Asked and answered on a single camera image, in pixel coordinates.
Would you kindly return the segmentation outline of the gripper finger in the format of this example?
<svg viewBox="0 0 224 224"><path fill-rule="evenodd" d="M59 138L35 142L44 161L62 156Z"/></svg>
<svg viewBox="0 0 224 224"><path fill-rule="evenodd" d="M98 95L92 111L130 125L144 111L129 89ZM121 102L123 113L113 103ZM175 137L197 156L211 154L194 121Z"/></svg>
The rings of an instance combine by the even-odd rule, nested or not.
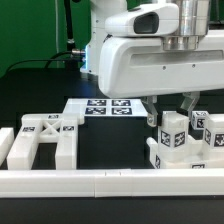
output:
<svg viewBox="0 0 224 224"><path fill-rule="evenodd" d="M147 123L151 127L157 126L157 109L155 104L157 103L156 96L145 96L141 98L141 102L147 111Z"/></svg>
<svg viewBox="0 0 224 224"><path fill-rule="evenodd" d="M200 98L200 92L185 92L183 94L184 100L180 106L180 113L185 116L190 116L194 107Z"/></svg>

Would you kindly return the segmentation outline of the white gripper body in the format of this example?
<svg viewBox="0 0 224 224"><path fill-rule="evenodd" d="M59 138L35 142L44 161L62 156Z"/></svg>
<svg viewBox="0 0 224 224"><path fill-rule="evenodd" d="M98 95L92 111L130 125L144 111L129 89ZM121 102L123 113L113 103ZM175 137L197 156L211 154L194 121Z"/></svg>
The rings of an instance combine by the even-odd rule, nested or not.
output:
<svg viewBox="0 0 224 224"><path fill-rule="evenodd" d="M224 30L208 28L208 2L154 2L105 21L99 62L108 97L141 97L224 87Z"/></svg>

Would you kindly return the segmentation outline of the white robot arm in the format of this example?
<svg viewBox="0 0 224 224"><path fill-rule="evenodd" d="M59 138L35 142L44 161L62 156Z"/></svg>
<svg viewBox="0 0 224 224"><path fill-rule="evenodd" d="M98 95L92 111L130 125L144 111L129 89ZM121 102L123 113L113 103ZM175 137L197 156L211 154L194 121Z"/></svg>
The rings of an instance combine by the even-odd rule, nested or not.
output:
<svg viewBox="0 0 224 224"><path fill-rule="evenodd" d="M110 98L145 99L148 124L161 123L159 95L181 93L190 113L200 93L224 88L224 30L209 28L211 0L90 0L91 40L81 72Z"/></svg>

